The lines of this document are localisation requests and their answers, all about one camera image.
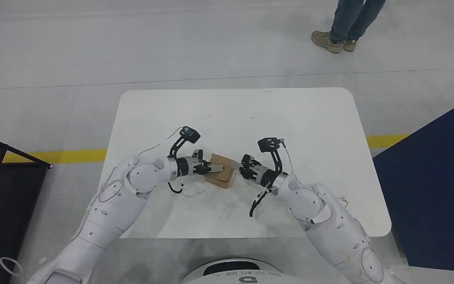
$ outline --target shoe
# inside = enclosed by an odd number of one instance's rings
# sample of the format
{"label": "shoe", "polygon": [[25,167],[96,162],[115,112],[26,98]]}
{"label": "shoe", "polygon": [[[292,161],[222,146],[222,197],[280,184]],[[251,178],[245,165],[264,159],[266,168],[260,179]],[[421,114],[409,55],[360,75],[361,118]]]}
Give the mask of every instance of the shoe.
{"label": "shoe", "polygon": [[314,31],[311,36],[312,41],[321,46],[322,48],[326,48],[330,53],[339,53],[342,51],[342,43],[333,43],[331,41],[331,32],[321,32],[321,31]]}
{"label": "shoe", "polygon": [[343,43],[343,49],[351,53],[352,51],[355,51],[357,42],[358,42],[357,40],[346,40]]}

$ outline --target white table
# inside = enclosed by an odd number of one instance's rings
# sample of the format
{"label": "white table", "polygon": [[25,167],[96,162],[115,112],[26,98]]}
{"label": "white table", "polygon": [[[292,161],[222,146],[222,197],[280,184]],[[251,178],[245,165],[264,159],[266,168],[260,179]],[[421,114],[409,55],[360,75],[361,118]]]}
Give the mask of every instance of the white table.
{"label": "white table", "polygon": [[[107,150],[102,183],[125,157],[161,143],[179,126],[201,138],[187,142],[179,155],[196,148],[240,160],[249,153],[273,168],[257,141],[284,138],[294,169],[304,183],[322,182],[349,201],[348,210],[370,236],[384,236],[391,221],[351,93],[320,89],[192,89],[126,92],[120,100]],[[146,153],[165,157],[176,134]],[[279,153],[290,172],[284,149]],[[235,173],[227,190],[203,177],[184,179],[180,195],[158,187],[137,221],[123,237],[228,238],[298,237],[299,225],[276,197],[267,197],[250,218],[253,200],[263,189]]]}

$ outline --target gray floor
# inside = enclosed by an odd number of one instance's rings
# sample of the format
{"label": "gray floor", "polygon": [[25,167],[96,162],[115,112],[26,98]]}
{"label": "gray floor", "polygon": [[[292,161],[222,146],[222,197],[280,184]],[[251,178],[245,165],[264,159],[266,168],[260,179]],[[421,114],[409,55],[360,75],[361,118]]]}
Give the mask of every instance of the gray floor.
{"label": "gray floor", "polygon": [[[105,148],[130,89],[344,87],[367,135],[411,133],[454,107],[454,2],[389,0],[358,49],[339,55],[310,41],[335,9],[336,0],[0,1],[0,141]],[[73,234],[101,168],[50,172],[21,252],[26,276]],[[454,282],[448,271],[409,268],[392,235],[374,242],[403,280]],[[177,273],[157,267],[163,251]],[[315,283],[345,281],[304,239],[152,239],[115,244],[95,283],[175,283],[205,260],[246,252]]]}

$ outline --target cardboard box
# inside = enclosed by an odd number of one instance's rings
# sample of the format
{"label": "cardboard box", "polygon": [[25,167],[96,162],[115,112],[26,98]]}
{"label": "cardboard box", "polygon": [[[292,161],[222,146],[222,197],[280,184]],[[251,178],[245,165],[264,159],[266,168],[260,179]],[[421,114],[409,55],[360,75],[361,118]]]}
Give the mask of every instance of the cardboard box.
{"label": "cardboard box", "polygon": [[205,175],[205,181],[222,188],[229,188],[233,179],[233,160],[221,155],[213,154],[210,162],[213,164],[223,165],[224,170],[219,173],[209,173]]}

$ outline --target yellow line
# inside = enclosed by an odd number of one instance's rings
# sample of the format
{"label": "yellow line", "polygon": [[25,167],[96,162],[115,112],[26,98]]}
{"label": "yellow line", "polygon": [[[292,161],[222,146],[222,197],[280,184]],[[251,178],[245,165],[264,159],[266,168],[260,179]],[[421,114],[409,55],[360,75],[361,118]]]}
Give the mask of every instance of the yellow line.
{"label": "yellow line", "polygon": [[[374,135],[367,136],[367,144],[369,148],[388,148],[395,143],[406,138],[408,134],[397,135]],[[88,149],[88,150],[69,150],[69,151],[51,151],[51,152],[34,152],[30,155],[44,160],[51,164],[63,163],[95,163],[104,162],[106,158],[107,149]],[[4,163],[21,163],[28,161],[16,154],[6,154]]]}
{"label": "yellow line", "polygon": [[[104,162],[107,149],[89,149],[89,150],[70,150],[70,151],[52,151],[52,152],[35,152],[30,155],[44,160],[51,164],[62,163],[93,163]],[[16,154],[6,154],[4,163],[21,163],[28,161]]]}
{"label": "yellow line", "polygon": [[394,135],[373,135],[367,136],[367,144],[369,148],[389,148],[400,140],[408,137],[410,134],[394,134]]}

